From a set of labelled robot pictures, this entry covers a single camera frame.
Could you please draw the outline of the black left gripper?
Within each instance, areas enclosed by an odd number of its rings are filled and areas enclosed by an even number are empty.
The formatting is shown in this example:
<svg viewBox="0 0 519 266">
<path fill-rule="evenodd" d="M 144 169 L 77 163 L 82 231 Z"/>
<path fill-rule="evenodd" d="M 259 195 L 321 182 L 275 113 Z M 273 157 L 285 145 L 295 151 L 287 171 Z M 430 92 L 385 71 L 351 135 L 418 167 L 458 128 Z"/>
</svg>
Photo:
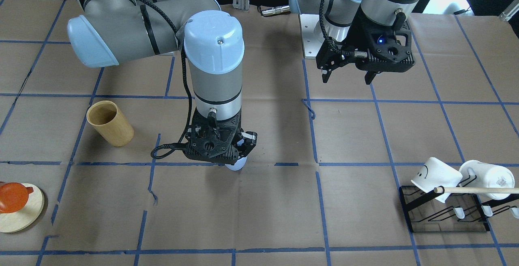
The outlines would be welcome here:
<svg viewBox="0 0 519 266">
<path fill-rule="evenodd" d="M 327 42 L 323 43 L 315 58 L 317 68 L 322 70 L 323 83 L 328 83 L 333 70 L 349 63 L 366 71 L 366 85 L 371 85 L 378 73 L 402 73 L 415 65 L 407 15 L 400 9 L 390 14 L 395 18 L 386 26 L 372 21 L 358 9 L 347 37 L 334 42 L 336 51 Z"/>
</svg>

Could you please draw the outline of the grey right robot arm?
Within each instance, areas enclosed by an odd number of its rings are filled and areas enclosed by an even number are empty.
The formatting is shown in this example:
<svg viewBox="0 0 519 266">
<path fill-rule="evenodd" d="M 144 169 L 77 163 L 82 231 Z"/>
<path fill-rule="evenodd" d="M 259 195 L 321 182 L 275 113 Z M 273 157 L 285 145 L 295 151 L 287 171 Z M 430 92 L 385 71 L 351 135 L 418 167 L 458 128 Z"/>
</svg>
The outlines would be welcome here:
<svg viewBox="0 0 519 266">
<path fill-rule="evenodd" d="M 217 0 L 77 0 L 84 14 L 69 20 L 67 35 L 89 68 L 178 51 L 188 118 L 178 142 L 151 151 L 241 170 L 257 133 L 241 127 L 244 40 L 237 18 Z"/>
</svg>

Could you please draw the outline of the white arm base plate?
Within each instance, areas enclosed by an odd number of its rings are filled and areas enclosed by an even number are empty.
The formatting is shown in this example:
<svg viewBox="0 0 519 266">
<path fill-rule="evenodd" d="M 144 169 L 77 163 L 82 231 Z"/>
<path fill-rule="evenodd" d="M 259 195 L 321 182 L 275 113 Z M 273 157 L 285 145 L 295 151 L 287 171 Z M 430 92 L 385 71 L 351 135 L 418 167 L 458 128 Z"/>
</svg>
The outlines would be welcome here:
<svg viewBox="0 0 519 266">
<path fill-rule="evenodd" d="M 302 37 L 303 53 L 305 59 L 315 59 L 324 37 L 320 28 L 319 15 L 316 14 L 299 14 L 300 30 Z M 336 26 L 323 20 L 328 36 L 335 41 L 341 42 L 347 36 L 349 26 Z"/>
</svg>

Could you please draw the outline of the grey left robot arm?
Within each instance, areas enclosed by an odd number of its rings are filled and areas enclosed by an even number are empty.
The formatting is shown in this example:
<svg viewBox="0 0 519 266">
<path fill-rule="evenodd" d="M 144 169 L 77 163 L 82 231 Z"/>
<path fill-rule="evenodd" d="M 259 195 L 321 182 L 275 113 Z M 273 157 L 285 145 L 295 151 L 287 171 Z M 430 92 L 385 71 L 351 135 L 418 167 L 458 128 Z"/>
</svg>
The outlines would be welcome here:
<svg viewBox="0 0 519 266">
<path fill-rule="evenodd" d="M 354 63 L 365 83 L 415 65 L 408 24 L 419 0 L 289 0 L 292 13 L 317 15 L 322 44 L 316 66 L 327 83 L 335 69 Z"/>
</svg>

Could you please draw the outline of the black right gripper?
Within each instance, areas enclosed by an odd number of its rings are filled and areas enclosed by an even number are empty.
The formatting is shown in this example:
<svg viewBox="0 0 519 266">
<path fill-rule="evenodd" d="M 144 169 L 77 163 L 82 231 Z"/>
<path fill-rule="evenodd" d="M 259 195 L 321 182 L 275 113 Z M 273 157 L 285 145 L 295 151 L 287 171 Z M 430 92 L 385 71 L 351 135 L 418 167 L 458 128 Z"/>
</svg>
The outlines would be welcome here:
<svg viewBox="0 0 519 266">
<path fill-rule="evenodd" d="M 216 120 L 211 112 L 202 116 L 197 110 L 187 131 L 185 156 L 189 159 L 235 165 L 247 157 L 257 144 L 257 133 L 243 131 L 241 112 L 227 120 Z"/>
</svg>

